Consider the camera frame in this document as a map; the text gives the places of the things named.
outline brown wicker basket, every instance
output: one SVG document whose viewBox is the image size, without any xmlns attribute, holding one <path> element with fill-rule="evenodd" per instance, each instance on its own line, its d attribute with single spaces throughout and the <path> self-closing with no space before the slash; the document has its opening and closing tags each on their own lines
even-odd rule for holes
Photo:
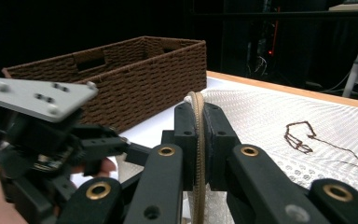
<svg viewBox="0 0 358 224">
<path fill-rule="evenodd" d="M 142 36 L 4 68 L 6 77 L 68 83 L 94 82 L 98 95 L 82 123 L 128 130 L 206 88 L 205 41 Z"/>
</svg>

